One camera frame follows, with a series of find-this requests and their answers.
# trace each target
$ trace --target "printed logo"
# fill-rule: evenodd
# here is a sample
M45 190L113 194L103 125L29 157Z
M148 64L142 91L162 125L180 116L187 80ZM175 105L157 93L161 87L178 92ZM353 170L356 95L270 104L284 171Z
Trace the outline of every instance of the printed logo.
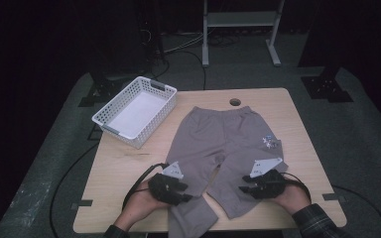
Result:
M266 136L262 138L262 140L268 149L277 148L279 146L279 144L272 138L272 136Z

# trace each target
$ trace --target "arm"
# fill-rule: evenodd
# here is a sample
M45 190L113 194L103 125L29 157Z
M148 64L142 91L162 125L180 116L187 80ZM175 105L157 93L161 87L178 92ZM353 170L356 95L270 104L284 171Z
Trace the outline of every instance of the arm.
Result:
M311 204L305 192L295 185L287 185L284 192L273 200L293 216L304 238L352 237L336 227L320 206Z
M168 204L155 199L148 190L148 181L143 181L137 191L130 197L125 208L106 233L105 238L128 238L128 231L136 222L146 218L159 208L169 207Z

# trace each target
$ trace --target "basket handle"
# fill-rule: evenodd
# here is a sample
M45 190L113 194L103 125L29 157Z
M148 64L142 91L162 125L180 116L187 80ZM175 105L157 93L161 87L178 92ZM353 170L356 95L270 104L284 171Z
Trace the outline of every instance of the basket handle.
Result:
M162 91L166 91L166 85L163 84L162 82L151 79L150 84L154 88L157 88L157 89L162 90Z
M111 133L114 133L114 134L116 134L116 135L119 135L119 132L118 132L117 130L115 130L115 129L113 129L113 128L107 126L107 125L103 125L103 128L106 129L107 131L111 132Z

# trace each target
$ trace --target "waistband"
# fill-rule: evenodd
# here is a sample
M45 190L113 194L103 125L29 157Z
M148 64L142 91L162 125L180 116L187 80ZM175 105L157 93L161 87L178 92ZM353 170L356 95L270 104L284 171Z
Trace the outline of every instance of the waistband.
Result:
M244 106L237 109L226 110L226 111L217 111L211 109L204 109L200 107L194 107L192 112L197 114L205 114L205 115L216 115L216 116L233 116L233 115L241 115L248 112L252 112L252 109L249 106Z

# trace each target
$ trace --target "white shelf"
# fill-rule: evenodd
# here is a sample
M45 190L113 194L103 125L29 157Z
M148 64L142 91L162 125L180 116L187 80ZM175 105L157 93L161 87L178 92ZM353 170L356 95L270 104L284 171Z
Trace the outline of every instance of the white shelf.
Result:
M274 26L277 12L227 12L208 13L208 27Z

